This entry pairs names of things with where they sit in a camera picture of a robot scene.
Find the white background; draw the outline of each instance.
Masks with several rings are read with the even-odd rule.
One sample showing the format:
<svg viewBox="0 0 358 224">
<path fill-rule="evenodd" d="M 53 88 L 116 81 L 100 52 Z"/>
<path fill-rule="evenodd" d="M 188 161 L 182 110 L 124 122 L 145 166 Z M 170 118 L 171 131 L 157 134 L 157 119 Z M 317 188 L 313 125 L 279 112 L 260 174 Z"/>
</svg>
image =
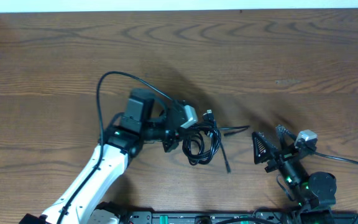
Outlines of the white background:
<svg viewBox="0 0 358 224">
<path fill-rule="evenodd" d="M 0 0 L 0 12 L 357 8 L 358 0 Z"/>
</svg>

